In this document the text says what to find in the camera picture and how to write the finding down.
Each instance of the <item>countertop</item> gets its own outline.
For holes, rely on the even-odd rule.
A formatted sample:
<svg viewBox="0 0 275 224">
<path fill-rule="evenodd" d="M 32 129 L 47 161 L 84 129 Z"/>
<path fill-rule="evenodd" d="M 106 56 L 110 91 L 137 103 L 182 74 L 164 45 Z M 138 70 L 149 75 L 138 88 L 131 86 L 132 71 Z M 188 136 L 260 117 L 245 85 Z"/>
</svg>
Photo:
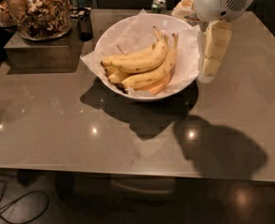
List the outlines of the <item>countertop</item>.
<svg viewBox="0 0 275 224">
<path fill-rule="evenodd" d="M 111 14 L 93 10 L 95 34 Z M 82 62 L 0 75 L 0 167 L 275 181 L 275 38 L 252 12 L 232 30 L 212 83 L 157 103 L 115 95 Z"/>
</svg>

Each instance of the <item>bowl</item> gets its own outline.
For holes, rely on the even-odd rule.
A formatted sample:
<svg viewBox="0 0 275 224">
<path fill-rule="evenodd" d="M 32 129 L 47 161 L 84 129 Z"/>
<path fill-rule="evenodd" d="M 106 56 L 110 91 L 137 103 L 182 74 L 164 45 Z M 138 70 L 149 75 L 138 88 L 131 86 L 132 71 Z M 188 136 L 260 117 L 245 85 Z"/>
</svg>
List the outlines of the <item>bowl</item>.
<svg viewBox="0 0 275 224">
<path fill-rule="evenodd" d="M 170 43 L 173 33 L 179 35 L 177 59 L 172 69 L 171 81 L 156 95 L 148 91 L 121 91 L 108 81 L 101 66 L 101 59 L 106 55 L 136 51 L 152 44 L 155 41 L 153 26 L 168 35 Z M 88 67 L 110 90 L 124 97 L 140 102 L 164 99 L 185 89 L 199 75 L 198 32 L 199 27 L 192 27 L 169 15 L 146 13 L 129 17 L 114 24 L 103 33 L 93 52 L 93 64 Z"/>
</svg>

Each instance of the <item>glass jar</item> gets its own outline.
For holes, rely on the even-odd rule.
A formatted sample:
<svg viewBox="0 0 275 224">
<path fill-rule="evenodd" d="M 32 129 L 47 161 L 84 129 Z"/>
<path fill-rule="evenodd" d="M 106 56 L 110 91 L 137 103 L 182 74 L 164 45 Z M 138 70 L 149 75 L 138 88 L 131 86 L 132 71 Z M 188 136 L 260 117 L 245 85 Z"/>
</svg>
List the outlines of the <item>glass jar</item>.
<svg viewBox="0 0 275 224">
<path fill-rule="evenodd" d="M 67 0 L 5 0 L 22 37 L 43 41 L 61 37 L 71 28 Z"/>
</svg>

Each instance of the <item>dark floor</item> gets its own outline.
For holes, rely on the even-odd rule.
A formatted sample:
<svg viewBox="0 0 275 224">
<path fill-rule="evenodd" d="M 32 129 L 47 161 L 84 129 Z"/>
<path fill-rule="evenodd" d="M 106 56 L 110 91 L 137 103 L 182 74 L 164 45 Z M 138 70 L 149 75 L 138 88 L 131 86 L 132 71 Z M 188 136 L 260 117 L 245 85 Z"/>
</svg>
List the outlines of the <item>dark floor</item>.
<svg viewBox="0 0 275 224">
<path fill-rule="evenodd" d="M 61 201 L 56 193 L 54 172 L 38 173 L 28 186 L 22 186 L 16 174 L 16 170 L 0 171 L 0 181 L 7 182 L 0 213 L 22 195 L 38 192 L 2 213 L 3 218 L 14 223 L 26 222 L 47 208 L 31 223 L 275 224 L 275 183 L 176 179 L 173 194 L 161 199 L 149 194 L 112 191 L 107 175 L 81 173 L 74 175 L 74 193 Z M 159 180 L 153 182 L 158 187 Z M 4 182 L 0 182 L 0 196 L 3 186 Z M 48 207 L 43 192 L 49 198 Z"/>
</svg>

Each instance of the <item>metal can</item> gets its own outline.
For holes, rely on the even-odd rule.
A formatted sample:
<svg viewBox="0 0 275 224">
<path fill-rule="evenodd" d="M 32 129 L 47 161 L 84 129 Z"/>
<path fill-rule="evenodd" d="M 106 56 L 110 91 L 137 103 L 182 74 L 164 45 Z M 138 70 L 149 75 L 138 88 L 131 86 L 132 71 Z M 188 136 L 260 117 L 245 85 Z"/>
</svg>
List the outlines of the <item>metal can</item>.
<svg viewBox="0 0 275 224">
<path fill-rule="evenodd" d="M 153 0 L 152 13 L 165 14 L 167 10 L 166 0 Z"/>
</svg>

